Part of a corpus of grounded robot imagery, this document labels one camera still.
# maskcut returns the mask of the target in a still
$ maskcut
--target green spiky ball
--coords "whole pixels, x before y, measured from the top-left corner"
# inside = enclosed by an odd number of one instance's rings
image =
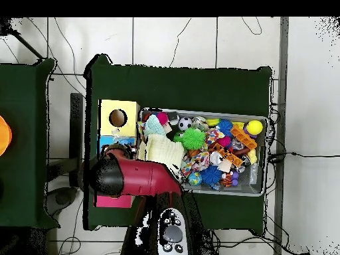
[[[199,129],[188,128],[182,139],[183,147],[186,149],[200,149],[205,142],[205,133]]]

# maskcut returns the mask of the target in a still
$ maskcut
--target pink block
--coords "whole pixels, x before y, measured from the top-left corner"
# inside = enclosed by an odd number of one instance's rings
[[[97,207],[116,207],[121,209],[129,209],[132,204],[131,195],[121,195],[113,199],[111,197],[97,196]]]

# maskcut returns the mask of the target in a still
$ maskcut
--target yellow wooden block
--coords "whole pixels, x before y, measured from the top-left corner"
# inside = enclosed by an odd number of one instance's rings
[[[115,127],[110,123],[110,114],[113,110],[123,110],[127,116],[127,122],[122,127]],[[112,135],[112,130],[119,129],[120,136],[136,137],[136,122],[139,106],[136,102],[102,100],[100,110],[100,135]]]

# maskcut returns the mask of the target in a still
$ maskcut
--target yellow ball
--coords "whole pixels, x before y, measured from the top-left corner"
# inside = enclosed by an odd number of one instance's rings
[[[251,122],[248,123],[246,128],[249,134],[258,135],[261,133],[263,125],[258,120],[252,120]]]

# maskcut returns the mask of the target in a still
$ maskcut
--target orange building block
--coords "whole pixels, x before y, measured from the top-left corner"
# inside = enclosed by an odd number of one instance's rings
[[[248,134],[245,134],[243,130],[241,130],[237,125],[233,125],[230,130],[231,134],[235,136],[235,138],[243,143],[248,149],[255,149],[258,144],[249,137]]]
[[[215,143],[213,147],[209,148],[209,152],[212,152],[212,151],[219,152],[223,156],[223,158],[229,160],[236,167],[240,167],[243,162],[241,159],[233,155],[231,152],[229,152],[229,150],[225,149],[219,143]]]

